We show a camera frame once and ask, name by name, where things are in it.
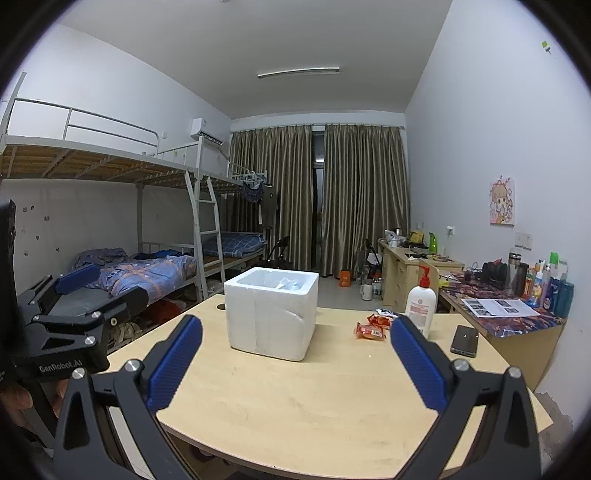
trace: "metal ladder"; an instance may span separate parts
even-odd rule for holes
[[[226,272],[224,270],[223,265],[223,252],[222,252],[222,234],[221,234],[221,227],[220,227],[220,215],[219,209],[217,207],[217,198],[215,192],[213,191],[213,184],[212,179],[209,176],[206,176],[207,182],[207,190],[209,191],[209,199],[202,199],[200,195],[201,190],[201,179],[202,175],[197,174],[195,178],[194,188],[191,188],[191,180],[189,177],[189,172],[185,172],[185,181],[187,182],[187,189],[189,190],[189,196],[191,199],[191,206],[193,208],[193,249],[194,256],[197,258],[197,268],[199,269],[199,283],[196,282],[197,287],[197,300],[203,301],[207,300],[209,297],[209,292],[207,290],[207,279],[205,276],[205,269],[208,267],[212,267],[214,265],[220,265],[220,275],[222,276],[222,287],[215,290],[211,293],[214,295],[216,293],[220,293],[223,291],[223,284],[226,281]],[[201,227],[199,225],[199,212],[201,205],[212,205],[213,206],[213,217],[215,219],[215,230],[205,230],[201,231]],[[203,245],[201,242],[201,237],[203,235],[211,235],[216,234],[217,240],[217,260],[213,260],[208,263],[204,263],[203,260]]]

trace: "light switch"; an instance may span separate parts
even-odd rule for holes
[[[524,233],[523,234],[523,248],[526,248],[527,250],[531,250],[533,245],[534,245],[534,239],[532,238],[532,236],[529,233]]]
[[[523,247],[523,232],[515,232],[515,246]]]

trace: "wooden desk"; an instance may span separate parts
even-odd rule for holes
[[[318,309],[306,357],[288,362],[230,348],[216,295],[189,310],[201,318],[203,343],[171,406],[158,413],[175,436],[231,462],[298,479],[391,479],[436,418],[415,390],[389,342],[356,339],[366,312]],[[143,358],[181,317],[109,357],[111,370]],[[458,314],[436,315],[432,339],[450,358]],[[484,338],[476,369],[507,363]],[[539,430],[552,424],[532,396]],[[448,468],[462,464],[483,407],[474,410]]]
[[[476,328],[480,335],[484,336],[508,363],[521,368],[525,376],[525,383],[531,390],[535,390],[546,372],[564,325],[560,324],[520,335],[496,337],[486,330],[478,322],[478,319],[445,289],[439,290],[439,298],[450,306],[450,312],[460,313]]]
[[[447,287],[448,290],[439,288],[439,276],[450,272],[444,271],[443,268],[437,268],[428,260],[422,262],[431,267],[429,272],[431,288],[439,295],[439,300],[450,307],[451,313],[460,313],[470,322],[508,363],[521,368],[525,375],[525,383],[531,390],[535,390],[548,368],[550,358],[562,333],[564,320],[552,318],[547,313],[524,319],[520,317],[516,319],[478,319],[462,303],[464,297],[475,297],[453,291],[454,289],[462,292],[471,291],[469,289],[472,286],[466,285],[457,288],[451,284]],[[486,294],[485,296],[478,295],[478,298],[485,297],[498,298]]]
[[[384,279],[384,292],[382,301],[384,306],[391,307],[395,312],[404,312],[408,292],[418,285],[419,260],[409,260],[408,248],[390,247],[381,240],[379,250],[384,258],[382,277]],[[430,260],[433,265],[447,270],[462,270],[464,264],[456,261],[441,262]]]

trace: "white foam box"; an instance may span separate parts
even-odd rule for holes
[[[300,288],[277,285],[287,278]],[[255,267],[224,283],[230,346],[245,352],[300,361],[312,339],[318,273]]]

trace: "lotion bottle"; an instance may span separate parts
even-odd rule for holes
[[[408,294],[405,315],[415,324],[423,333],[425,338],[429,338],[429,330],[433,321],[433,314],[437,307],[437,295],[429,288],[429,267],[419,265],[423,269],[423,276]]]

